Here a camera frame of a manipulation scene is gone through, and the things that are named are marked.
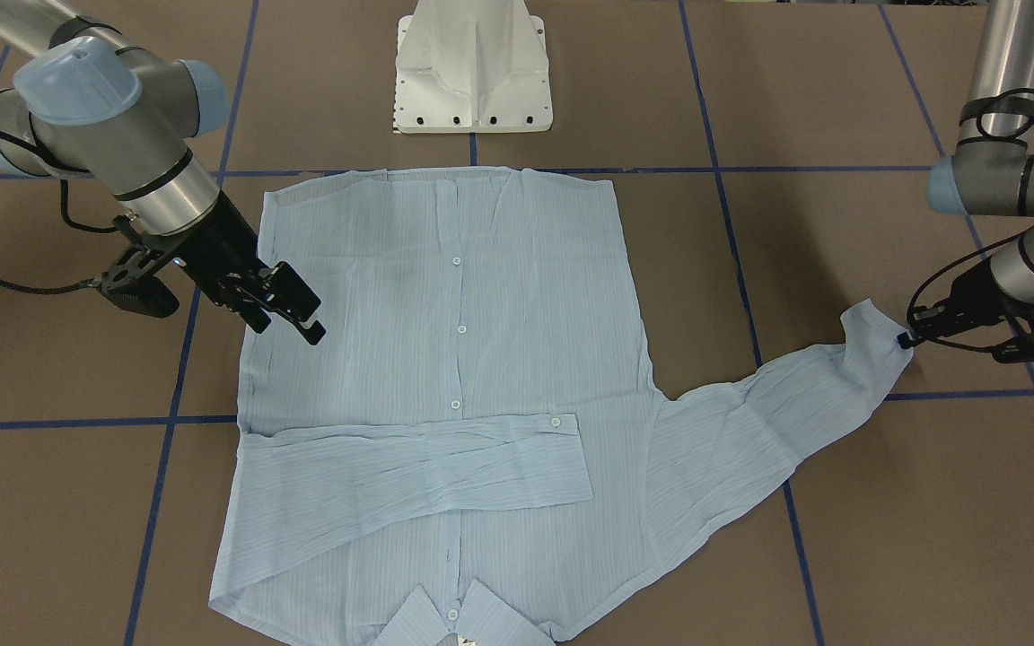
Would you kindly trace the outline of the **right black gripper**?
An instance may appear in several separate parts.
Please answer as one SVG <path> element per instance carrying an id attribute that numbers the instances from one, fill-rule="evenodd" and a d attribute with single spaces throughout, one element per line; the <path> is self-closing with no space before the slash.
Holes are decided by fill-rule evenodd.
<path id="1" fill-rule="evenodd" d="M 234 312 L 254 334 L 270 327 L 267 312 L 298 327 L 311 346 L 327 335 L 317 319 L 321 298 L 288 263 L 271 268 L 258 258 L 258 235 L 221 191 L 192 226 L 180 234 L 173 256 L 197 290 Z"/>

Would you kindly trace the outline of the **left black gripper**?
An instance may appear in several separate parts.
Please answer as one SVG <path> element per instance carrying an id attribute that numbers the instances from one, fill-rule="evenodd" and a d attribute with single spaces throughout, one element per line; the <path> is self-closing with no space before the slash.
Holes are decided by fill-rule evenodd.
<path id="1" fill-rule="evenodd" d="M 1016 303 L 996 282 L 992 262 L 977 263 L 953 279 L 947 298 L 934 306 L 908 308 L 907 325 L 911 328 L 898 335 L 899 347 L 912 349 L 924 343 L 939 343 L 941 335 L 996 326 L 1008 318 Z"/>

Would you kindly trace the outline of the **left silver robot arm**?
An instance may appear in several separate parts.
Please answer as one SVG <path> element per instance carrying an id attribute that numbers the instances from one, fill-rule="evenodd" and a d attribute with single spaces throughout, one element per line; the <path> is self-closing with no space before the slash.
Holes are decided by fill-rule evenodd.
<path id="1" fill-rule="evenodd" d="M 1005 342 L 984 346 L 999 363 L 1034 362 L 1034 1 L 993 1 L 955 151 L 933 165 L 927 205 L 937 213 L 1031 218 L 1016 236 L 953 266 L 947 297 L 912 297 L 899 346 L 957 348 L 956 336 L 1008 326 Z"/>

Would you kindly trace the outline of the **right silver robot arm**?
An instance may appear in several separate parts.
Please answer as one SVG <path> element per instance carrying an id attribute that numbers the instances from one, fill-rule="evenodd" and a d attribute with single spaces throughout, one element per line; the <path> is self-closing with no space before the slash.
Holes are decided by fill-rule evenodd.
<path id="1" fill-rule="evenodd" d="M 0 1 L 0 38 L 28 57 L 0 91 L 0 170 L 34 179 L 97 179 L 123 212 L 118 260 L 75 290 L 168 318 L 180 303 L 159 278 L 180 266 L 214 305 L 262 332 L 292 324 L 324 338 L 320 297 L 258 237 L 188 146 L 224 126 L 226 87 L 204 62 L 162 60 L 63 1 Z"/>

